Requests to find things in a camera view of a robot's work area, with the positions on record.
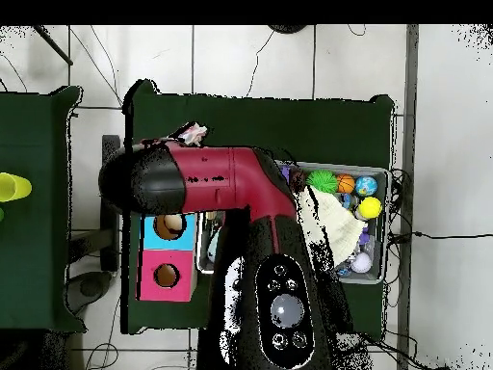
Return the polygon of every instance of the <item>plastic bin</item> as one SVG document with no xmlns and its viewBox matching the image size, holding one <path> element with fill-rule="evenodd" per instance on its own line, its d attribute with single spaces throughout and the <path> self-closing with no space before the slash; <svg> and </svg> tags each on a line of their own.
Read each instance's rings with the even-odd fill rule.
<svg viewBox="0 0 493 370">
<path fill-rule="evenodd" d="M 292 165 L 281 161 L 276 161 L 279 167 Z M 369 234 L 375 237 L 375 247 L 373 254 L 373 265 L 366 274 L 352 273 L 348 277 L 340 277 L 342 282 L 358 284 L 376 284 L 385 277 L 387 265 L 387 233 L 389 228 L 389 204 L 391 199 L 391 174 L 386 169 L 366 168 L 358 166 L 329 165 L 319 163 L 298 162 L 298 168 L 302 171 L 312 172 L 324 169 L 335 174 L 350 174 L 355 179 L 359 176 L 371 176 L 378 185 L 373 197 L 378 198 L 383 206 L 383 211 L 376 219 L 369 220 Z M 214 264 L 207 257 L 207 248 L 211 240 L 212 222 L 206 220 L 205 214 L 199 214 L 197 223 L 197 243 L 196 243 L 196 267 L 202 274 L 213 274 Z"/>
</svg>

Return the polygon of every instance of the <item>green table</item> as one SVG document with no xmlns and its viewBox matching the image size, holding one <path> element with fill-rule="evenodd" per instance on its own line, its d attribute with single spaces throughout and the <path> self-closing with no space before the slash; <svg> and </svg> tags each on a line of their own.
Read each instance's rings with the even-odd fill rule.
<svg viewBox="0 0 493 370">
<path fill-rule="evenodd" d="M 387 95 L 369 102 L 341 99 L 289 100 L 226 98 L 207 95 L 157 94 L 142 81 L 133 95 L 133 137 L 166 136 L 187 121 L 211 129 L 205 144 L 255 145 L 270 149 L 275 159 L 389 168 L 390 120 L 394 103 Z M 199 275 L 189 303 L 137 301 L 136 274 L 139 218 L 131 223 L 128 325 L 203 328 L 208 316 L 210 278 Z M 375 339 L 381 335 L 383 283 L 345 284 L 354 329 Z"/>
<path fill-rule="evenodd" d="M 29 179 L 27 198 L 0 203 L 0 329 L 82 331 L 65 307 L 66 126 L 80 95 L 0 93 L 0 172 Z"/>
</svg>

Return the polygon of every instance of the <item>white cloth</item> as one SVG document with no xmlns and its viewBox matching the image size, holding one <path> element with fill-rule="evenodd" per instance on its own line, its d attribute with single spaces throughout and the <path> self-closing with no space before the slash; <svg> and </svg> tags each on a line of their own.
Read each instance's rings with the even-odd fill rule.
<svg viewBox="0 0 493 370">
<path fill-rule="evenodd" d="M 308 189 L 312 190 L 317 203 L 310 196 Z M 298 221 L 303 229 L 310 258 L 312 258 L 310 243 L 323 244 L 325 242 L 322 232 L 322 226 L 325 226 L 328 243 L 332 250 L 334 267 L 346 261 L 356 248 L 366 223 L 356 220 L 335 196 L 321 192 L 313 186 L 306 186 L 295 197 L 298 203 Z"/>
</svg>

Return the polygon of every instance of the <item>yellow ball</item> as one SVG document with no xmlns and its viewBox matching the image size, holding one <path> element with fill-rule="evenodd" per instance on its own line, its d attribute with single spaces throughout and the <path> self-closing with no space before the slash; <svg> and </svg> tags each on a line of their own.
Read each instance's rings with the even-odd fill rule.
<svg viewBox="0 0 493 370">
<path fill-rule="evenodd" d="M 382 207 L 378 198 L 365 198 L 359 204 L 359 214 L 365 219 L 374 219 L 381 213 Z"/>
</svg>

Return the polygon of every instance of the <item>green cup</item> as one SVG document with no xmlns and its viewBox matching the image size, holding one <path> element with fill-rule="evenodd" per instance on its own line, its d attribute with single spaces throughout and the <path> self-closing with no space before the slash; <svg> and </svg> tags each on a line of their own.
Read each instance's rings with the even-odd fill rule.
<svg viewBox="0 0 493 370">
<path fill-rule="evenodd" d="M 25 198 L 31 194 L 31 182 L 24 177 L 0 173 L 0 202 Z"/>
</svg>

